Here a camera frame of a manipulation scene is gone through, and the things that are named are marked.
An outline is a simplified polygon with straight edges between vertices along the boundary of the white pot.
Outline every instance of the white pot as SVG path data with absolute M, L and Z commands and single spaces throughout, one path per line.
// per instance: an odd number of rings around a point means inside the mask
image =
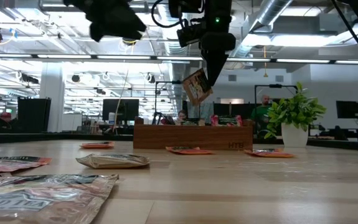
M 308 132 L 293 124 L 281 124 L 281 133 L 285 147 L 305 148 L 308 143 Z

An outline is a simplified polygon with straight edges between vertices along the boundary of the man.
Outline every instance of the man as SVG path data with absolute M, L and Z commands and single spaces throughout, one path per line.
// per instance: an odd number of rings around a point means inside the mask
M 252 111 L 250 118 L 255 122 L 258 132 L 267 130 L 267 124 L 268 124 L 267 113 L 268 113 L 268 109 L 270 108 L 269 102 L 270 102 L 270 97 L 268 95 L 263 95 L 261 97 L 261 106 L 258 106 Z

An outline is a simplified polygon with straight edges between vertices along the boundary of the person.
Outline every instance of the person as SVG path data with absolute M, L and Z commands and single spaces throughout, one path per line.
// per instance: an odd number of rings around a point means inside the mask
M 268 124 L 268 109 L 270 108 L 269 105 L 270 97 L 268 95 L 263 95 L 261 97 L 261 105 L 257 108 L 253 109 L 251 114 L 251 119 L 257 125 L 258 132 L 267 130 Z
M 184 121 L 185 119 L 187 119 L 187 112 L 185 110 L 180 110 L 177 114 L 177 120 Z

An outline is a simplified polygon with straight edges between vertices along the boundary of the white column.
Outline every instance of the white column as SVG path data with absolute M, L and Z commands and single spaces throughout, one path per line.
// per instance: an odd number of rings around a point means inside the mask
M 65 75 L 62 63 L 43 63 L 39 98 L 51 98 L 48 132 L 62 131 Z

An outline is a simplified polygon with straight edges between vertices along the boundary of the wooden table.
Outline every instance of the wooden table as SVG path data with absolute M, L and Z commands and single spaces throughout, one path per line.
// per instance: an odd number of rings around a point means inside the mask
M 358 151 L 308 147 L 289 151 L 292 159 L 242 151 L 183 156 L 133 150 L 132 142 L 116 142 L 114 150 L 79 149 L 83 142 L 91 141 L 0 144 L 0 156 L 53 158 L 14 175 L 119 174 L 92 224 L 358 223 Z M 109 152 L 147 156 L 150 168 L 94 170 L 75 160 Z

